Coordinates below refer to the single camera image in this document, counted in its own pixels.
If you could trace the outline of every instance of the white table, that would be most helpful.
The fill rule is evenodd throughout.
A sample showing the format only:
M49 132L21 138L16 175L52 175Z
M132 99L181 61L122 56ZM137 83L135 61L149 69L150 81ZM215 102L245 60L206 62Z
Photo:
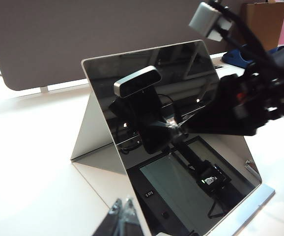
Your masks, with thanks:
M89 88L16 97L31 92L10 91L0 77L0 236L88 236L108 209L69 160ZM284 235L284 119L246 140L276 195L239 235Z

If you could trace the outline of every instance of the black cable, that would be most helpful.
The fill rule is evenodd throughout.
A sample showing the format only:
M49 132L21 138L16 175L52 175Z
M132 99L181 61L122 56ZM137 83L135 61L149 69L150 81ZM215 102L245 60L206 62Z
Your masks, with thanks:
M171 98L171 97L169 97L168 95L161 94L161 93L159 93L158 95L159 95L159 96L163 96L163 97L168 98L168 99L171 101L171 103L173 104L173 100L172 100L172 98Z
M215 208L215 206L216 206L216 203L217 203L216 200L214 200L214 203L213 203L211 209L209 210L209 212L208 212L208 214L207 214L207 217L209 217L209 219L218 218L218 217L223 217L223 216L226 215L226 213L225 213L225 211L224 211L224 209L223 209L223 207L222 207L221 204L220 204L220 205L221 205L221 208L222 208L223 213L219 213L219 214L214 214L214 215L212 215L212 211L214 210L214 208Z

